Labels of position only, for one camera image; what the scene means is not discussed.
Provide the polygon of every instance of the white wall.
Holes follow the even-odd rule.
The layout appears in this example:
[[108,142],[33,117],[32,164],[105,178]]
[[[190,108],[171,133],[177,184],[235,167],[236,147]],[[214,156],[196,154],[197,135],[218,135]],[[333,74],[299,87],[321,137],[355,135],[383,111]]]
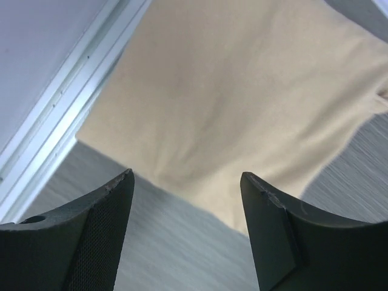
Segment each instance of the white wall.
[[106,1],[0,1],[0,153]]

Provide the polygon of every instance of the beige towel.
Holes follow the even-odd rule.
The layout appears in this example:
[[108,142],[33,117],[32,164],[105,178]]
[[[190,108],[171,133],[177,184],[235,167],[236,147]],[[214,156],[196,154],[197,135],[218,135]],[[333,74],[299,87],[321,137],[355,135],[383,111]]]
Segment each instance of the beige towel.
[[300,197],[387,80],[387,45],[323,1],[154,0],[78,138],[246,233],[242,172]]

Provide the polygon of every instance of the black mesh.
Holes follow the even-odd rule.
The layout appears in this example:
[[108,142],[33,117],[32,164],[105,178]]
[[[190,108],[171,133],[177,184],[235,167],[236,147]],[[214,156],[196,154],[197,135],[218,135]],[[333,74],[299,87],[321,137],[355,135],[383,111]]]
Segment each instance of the black mesh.
[[128,215],[120,197],[109,195],[90,210],[63,290],[113,290]]

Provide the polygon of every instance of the gray carpet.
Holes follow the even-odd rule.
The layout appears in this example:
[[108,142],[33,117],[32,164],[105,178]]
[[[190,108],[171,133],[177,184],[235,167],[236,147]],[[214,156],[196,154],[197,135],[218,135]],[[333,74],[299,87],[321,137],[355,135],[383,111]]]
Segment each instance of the gray carpet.
[[[327,0],[388,41],[388,21],[368,0]],[[104,184],[123,168],[77,144],[25,216]],[[303,200],[365,221],[388,219],[388,115],[366,124]],[[115,290],[258,290],[246,237],[137,177]]]

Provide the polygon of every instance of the black plastic piece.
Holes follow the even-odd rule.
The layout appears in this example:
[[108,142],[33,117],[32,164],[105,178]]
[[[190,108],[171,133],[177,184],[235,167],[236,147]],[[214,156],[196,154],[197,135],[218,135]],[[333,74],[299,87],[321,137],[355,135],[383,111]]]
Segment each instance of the black plastic piece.
[[260,291],[388,290],[388,222],[334,215],[252,173],[241,193]]
[[134,183],[127,170],[57,209],[0,225],[0,290],[113,290]]

